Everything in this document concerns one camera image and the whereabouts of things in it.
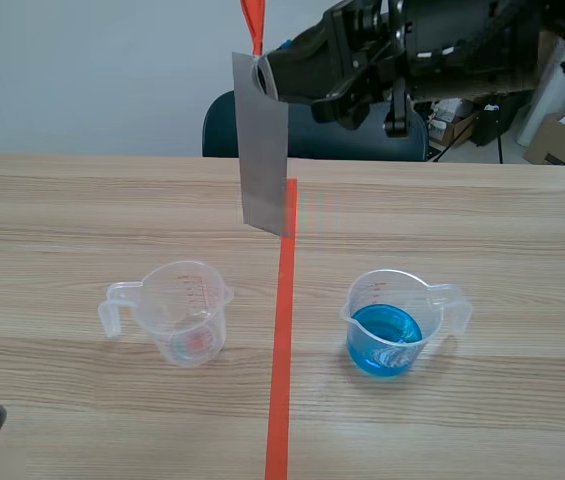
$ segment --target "wood grain surface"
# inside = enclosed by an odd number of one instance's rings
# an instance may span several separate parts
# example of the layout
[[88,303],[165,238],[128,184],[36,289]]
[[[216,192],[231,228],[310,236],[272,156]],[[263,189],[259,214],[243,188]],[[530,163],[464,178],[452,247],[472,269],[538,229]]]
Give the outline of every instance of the wood grain surface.
[[[565,167],[289,170],[289,479],[563,480]],[[234,160],[0,155],[0,478],[263,478],[279,241],[239,199]],[[170,366],[129,317],[105,338],[107,285],[192,258],[236,293],[217,359]],[[338,315],[381,267],[475,305],[390,381],[351,364]]]

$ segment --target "blue liquid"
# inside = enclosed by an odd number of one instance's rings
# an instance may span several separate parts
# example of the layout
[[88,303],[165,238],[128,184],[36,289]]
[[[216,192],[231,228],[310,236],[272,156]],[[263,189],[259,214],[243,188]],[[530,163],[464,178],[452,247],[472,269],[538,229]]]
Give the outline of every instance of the blue liquid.
[[[393,343],[413,343],[422,340],[416,321],[391,305],[368,305],[353,314],[367,331]],[[353,361],[363,370],[382,377],[392,377],[407,371],[421,347],[402,348],[380,345],[357,327],[349,332],[347,347]]]

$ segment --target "orange tape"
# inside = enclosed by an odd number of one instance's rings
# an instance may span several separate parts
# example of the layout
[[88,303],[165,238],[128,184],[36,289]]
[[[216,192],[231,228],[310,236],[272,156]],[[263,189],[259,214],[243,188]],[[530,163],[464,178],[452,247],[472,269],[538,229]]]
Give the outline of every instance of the orange tape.
[[298,180],[287,180],[287,229],[280,245],[278,298],[273,336],[273,367],[269,400],[269,432],[266,441],[265,480],[287,480],[289,468],[289,401],[291,392],[291,332],[293,324],[293,277],[298,211]]
[[249,27],[253,42],[253,55],[262,55],[262,38],[264,37],[265,0],[240,0],[246,25]]

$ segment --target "chair backrest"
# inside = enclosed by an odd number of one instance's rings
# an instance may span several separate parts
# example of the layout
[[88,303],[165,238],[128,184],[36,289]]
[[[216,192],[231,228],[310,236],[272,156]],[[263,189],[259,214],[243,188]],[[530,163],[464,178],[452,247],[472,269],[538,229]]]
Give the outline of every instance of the chair backrest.
[[[336,123],[316,123],[307,105],[289,105],[289,157],[333,160],[382,160],[423,162],[429,135],[422,117],[413,112],[409,136],[387,138],[384,117],[387,105],[371,105],[371,112],[357,130],[346,130]],[[202,155],[237,157],[233,92],[213,102],[204,119]]]

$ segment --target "measuring cup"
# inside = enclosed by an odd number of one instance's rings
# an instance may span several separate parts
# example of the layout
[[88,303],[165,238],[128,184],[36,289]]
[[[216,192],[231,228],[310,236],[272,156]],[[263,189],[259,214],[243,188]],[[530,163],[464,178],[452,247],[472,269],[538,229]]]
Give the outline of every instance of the measuring cup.
[[226,340],[224,306],[233,291],[210,265],[184,261],[164,265],[140,282],[114,283],[98,313],[108,337],[122,332],[120,307],[129,307],[158,350],[176,365],[201,365]]
[[375,270],[349,289],[340,315],[349,322],[347,348],[363,370],[391,377],[408,370],[443,321],[463,335],[473,306],[458,285],[428,285],[399,270]]

